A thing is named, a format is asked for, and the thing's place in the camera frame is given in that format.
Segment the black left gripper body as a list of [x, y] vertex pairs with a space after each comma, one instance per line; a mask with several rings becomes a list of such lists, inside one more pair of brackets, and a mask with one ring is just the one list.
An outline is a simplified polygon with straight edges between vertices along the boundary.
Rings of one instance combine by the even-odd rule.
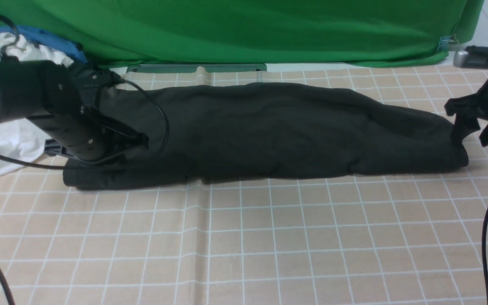
[[28, 120], [45, 132], [44, 153], [63, 156], [84, 164], [117, 164], [125, 154], [148, 150], [149, 139], [130, 126], [82, 106], [65, 114], [30, 116]]

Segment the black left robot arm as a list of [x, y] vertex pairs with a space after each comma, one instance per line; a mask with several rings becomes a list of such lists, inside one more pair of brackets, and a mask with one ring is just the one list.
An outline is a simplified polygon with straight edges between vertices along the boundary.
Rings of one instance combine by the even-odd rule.
[[0, 124], [18, 119], [49, 136], [46, 153], [85, 164], [149, 148], [147, 135], [84, 103], [66, 67], [51, 61], [0, 61]]

